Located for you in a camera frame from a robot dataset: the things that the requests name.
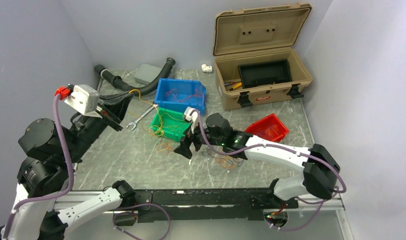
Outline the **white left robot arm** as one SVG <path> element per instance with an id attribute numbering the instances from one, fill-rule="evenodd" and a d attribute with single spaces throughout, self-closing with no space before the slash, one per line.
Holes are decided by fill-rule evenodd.
<path id="1" fill-rule="evenodd" d="M 60 117 L 40 118 L 32 122 L 19 144 L 27 157 L 17 176 L 16 200 L 0 240 L 62 240 L 65 235 L 103 212 L 128 210 L 136 204 L 135 191 L 118 180 L 96 197 L 76 206 L 55 210 L 54 203 L 74 185 L 75 163 L 111 127 L 120 131 L 131 96 L 104 95 L 98 100 L 97 117 L 74 114 L 70 128 Z"/>

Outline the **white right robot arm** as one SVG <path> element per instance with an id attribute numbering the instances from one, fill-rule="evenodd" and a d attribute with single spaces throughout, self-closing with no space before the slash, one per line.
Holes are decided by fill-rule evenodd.
<path id="1" fill-rule="evenodd" d="M 310 194 L 327 201 L 335 194 L 346 192 L 345 183 L 339 175 L 340 166 L 323 145 L 296 147 L 268 141 L 234 129 L 219 113 L 203 120 L 200 112 L 191 107 L 183 113 L 183 119 L 190 125 L 174 152 L 187 159 L 193 156 L 191 145 L 196 151 L 205 145 L 221 156 L 262 161 L 294 170 L 295 176 L 272 182 L 266 200 L 273 208 L 301 195 Z"/>

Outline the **white pipe elbow fitting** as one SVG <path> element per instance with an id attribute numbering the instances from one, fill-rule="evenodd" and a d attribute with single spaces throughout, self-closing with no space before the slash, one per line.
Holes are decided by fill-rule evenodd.
<path id="1" fill-rule="evenodd" d="M 213 72 L 212 66 L 211 66 L 211 65 L 206 65 L 206 64 L 202 64 L 202 65 L 201 65 L 201 70 L 202 70 L 204 73 L 212 73 L 212 72 Z"/>

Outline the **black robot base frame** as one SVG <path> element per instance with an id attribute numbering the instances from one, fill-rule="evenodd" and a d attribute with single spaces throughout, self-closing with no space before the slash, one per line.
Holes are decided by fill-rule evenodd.
<path id="1" fill-rule="evenodd" d="M 270 187 L 135 189 L 131 200 L 115 207 L 117 211 L 136 211 L 139 223 L 166 219 L 262 221 L 265 215 L 298 208 L 294 199 L 280 200 Z"/>

